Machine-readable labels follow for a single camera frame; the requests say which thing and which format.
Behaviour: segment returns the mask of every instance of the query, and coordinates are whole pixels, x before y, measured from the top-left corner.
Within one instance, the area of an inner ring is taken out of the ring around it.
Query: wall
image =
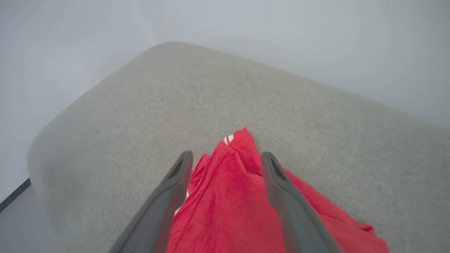
[[[0,2],[0,202],[29,177],[26,154],[38,132],[152,45],[133,1]]]
[[[450,1],[157,0],[158,42],[230,52],[450,127]]]

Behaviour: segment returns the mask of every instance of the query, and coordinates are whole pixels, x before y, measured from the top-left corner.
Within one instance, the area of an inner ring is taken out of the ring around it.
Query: gray fabric surface
[[[70,252],[107,252],[182,151],[196,163],[243,127],[392,252],[450,251],[449,129],[184,43],[149,49],[66,108],[33,142],[30,176]]]

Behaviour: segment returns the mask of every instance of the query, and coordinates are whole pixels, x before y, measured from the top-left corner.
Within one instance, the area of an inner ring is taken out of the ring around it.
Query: red cloth
[[[166,252],[285,252],[255,141],[246,128],[233,137],[229,145],[227,138],[220,142],[211,156],[204,154],[192,172],[189,197],[175,215]],[[286,172],[343,252],[389,252],[371,225],[356,222]]]

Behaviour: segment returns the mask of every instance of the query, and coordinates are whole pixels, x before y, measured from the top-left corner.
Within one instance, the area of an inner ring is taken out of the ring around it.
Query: gray floor
[[[30,186],[0,212],[1,253],[64,253]]]

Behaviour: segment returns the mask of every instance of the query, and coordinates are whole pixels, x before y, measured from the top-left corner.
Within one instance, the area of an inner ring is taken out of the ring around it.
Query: black baseboard
[[[0,212],[3,211],[9,204],[11,204],[22,192],[24,192],[31,185],[28,178],[22,185],[17,188],[10,196],[8,196],[2,203],[0,203]]]

